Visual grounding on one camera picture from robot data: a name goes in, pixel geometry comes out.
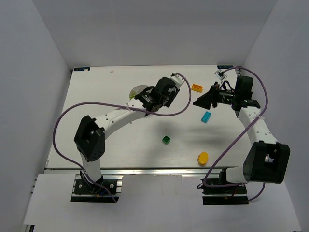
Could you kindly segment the right blue corner sticker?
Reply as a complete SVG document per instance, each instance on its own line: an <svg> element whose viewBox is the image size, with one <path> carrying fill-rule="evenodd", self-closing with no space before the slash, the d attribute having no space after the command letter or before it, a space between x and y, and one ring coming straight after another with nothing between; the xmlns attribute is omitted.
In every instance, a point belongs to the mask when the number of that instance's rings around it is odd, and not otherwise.
<svg viewBox="0 0 309 232"><path fill-rule="evenodd" d="M233 65L217 65L217 69L221 69L221 70L226 70L226 69L230 69L233 68Z"/></svg>

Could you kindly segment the dark green small lego cube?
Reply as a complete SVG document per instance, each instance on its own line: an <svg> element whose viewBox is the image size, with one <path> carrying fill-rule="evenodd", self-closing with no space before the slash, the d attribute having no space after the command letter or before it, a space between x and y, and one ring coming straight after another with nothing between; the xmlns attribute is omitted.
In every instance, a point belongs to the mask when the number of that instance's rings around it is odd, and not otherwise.
<svg viewBox="0 0 309 232"><path fill-rule="evenodd" d="M168 145L170 143L171 139L168 137L168 136L165 136L163 139L162 139L162 142L165 144L165 145Z"/></svg>

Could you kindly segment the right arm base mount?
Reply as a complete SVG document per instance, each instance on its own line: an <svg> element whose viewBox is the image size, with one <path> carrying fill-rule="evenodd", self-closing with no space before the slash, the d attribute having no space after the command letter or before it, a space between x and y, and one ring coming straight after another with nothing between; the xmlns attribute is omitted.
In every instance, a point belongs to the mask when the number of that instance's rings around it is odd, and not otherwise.
<svg viewBox="0 0 309 232"><path fill-rule="evenodd" d="M245 186L227 186L213 187L214 185L227 185L226 170L223 168L217 178L208 178L206 183L211 185L207 187L203 184L203 180L197 189L202 190L203 205L247 205L249 204L247 190Z"/></svg>

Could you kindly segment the large cyan lego brick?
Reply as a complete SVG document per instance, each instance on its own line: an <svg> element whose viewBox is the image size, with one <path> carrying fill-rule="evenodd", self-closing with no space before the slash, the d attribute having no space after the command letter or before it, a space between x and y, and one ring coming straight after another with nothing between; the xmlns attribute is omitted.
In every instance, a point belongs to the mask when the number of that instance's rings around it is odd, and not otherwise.
<svg viewBox="0 0 309 232"><path fill-rule="evenodd" d="M207 123L211 117L211 112L206 111L201 118L201 122Z"/></svg>

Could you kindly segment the yellow round lego piece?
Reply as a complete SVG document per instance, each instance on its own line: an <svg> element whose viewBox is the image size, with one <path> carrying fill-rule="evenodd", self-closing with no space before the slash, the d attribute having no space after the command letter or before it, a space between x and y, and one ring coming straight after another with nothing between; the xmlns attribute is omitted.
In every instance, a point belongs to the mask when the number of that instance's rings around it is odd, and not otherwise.
<svg viewBox="0 0 309 232"><path fill-rule="evenodd" d="M208 162L209 155L207 152L201 152L197 157L197 162L200 166L204 166Z"/></svg>

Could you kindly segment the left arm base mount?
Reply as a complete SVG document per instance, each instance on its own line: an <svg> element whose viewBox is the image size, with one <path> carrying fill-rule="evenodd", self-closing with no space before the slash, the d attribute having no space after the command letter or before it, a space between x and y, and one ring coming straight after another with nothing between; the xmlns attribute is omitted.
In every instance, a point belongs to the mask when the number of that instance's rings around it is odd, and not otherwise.
<svg viewBox="0 0 309 232"><path fill-rule="evenodd" d="M85 176L84 171L76 175L71 194L74 203L116 203L121 192L120 179L104 178L94 184Z"/></svg>

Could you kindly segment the white round divided container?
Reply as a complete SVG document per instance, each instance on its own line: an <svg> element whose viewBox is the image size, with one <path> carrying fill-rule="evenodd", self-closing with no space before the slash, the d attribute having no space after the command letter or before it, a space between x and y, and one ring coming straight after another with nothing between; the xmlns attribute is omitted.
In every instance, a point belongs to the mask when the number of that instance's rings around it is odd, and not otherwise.
<svg viewBox="0 0 309 232"><path fill-rule="evenodd" d="M129 98L130 96L136 96L137 94L140 94L147 87L147 85L138 85L136 87L133 87L129 93Z"/></svg>

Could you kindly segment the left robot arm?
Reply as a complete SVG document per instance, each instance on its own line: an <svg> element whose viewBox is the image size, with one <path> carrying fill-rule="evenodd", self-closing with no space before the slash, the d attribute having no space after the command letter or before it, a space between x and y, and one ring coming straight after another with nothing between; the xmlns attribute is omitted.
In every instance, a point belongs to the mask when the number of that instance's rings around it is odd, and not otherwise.
<svg viewBox="0 0 309 232"><path fill-rule="evenodd" d="M169 107L180 91L184 79L178 75L161 78L156 86L147 87L137 94L124 108L117 107L110 113L91 118L84 116L74 137L81 154L84 173L95 182L102 178L99 159L105 152L105 140L123 126Z"/></svg>

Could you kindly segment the blue corner sticker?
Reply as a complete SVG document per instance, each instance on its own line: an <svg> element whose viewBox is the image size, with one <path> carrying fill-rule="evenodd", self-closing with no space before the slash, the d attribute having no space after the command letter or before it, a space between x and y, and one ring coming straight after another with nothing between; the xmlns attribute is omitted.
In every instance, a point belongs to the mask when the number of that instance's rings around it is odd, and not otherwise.
<svg viewBox="0 0 309 232"><path fill-rule="evenodd" d="M90 67L75 67L73 69L74 72L87 72L90 70Z"/></svg>
<svg viewBox="0 0 309 232"><path fill-rule="evenodd" d="M230 69L233 68L233 65L217 65L217 69L221 69L221 70L226 70L226 69Z"/></svg>

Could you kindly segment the left blue corner sticker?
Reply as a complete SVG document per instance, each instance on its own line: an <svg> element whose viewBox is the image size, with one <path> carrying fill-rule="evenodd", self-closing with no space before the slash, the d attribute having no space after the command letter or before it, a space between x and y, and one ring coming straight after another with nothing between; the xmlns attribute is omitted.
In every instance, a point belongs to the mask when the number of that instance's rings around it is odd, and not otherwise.
<svg viewBox="0 0 309 232"><path fill-rule="evenodd" d="M74 72L87 72L90 70L90 67L75 67L73 69Z"/></svg>

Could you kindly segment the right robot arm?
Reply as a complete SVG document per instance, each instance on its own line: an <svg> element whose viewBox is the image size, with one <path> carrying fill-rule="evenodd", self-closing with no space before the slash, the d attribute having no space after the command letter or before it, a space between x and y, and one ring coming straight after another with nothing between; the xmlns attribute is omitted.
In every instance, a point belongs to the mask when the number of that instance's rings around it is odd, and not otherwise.
<svg viewBox="0 0 309 232"><path fill-rule="evenodd" d="M252 87L253 78L238 76L233 90L220 89L219 84L214 83L207 93L193 103L208 110L220 103L230 105L252 145L243 164L220 172L220 187L248 182L280 184L284 180L290 148L281 144L270 132L262 118L264 112L260 104L252 99Z"/></svg>

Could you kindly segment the orange lego brick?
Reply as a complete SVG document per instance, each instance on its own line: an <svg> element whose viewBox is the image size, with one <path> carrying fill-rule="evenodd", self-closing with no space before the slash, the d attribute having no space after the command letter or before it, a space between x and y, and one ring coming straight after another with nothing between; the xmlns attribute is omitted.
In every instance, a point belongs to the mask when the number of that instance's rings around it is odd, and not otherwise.
<svg viewBox="0 0 309 232"><path fill-rule="evenodd" d="M201 93L203 91L203 86L192 84L191 90Z"/></svg>

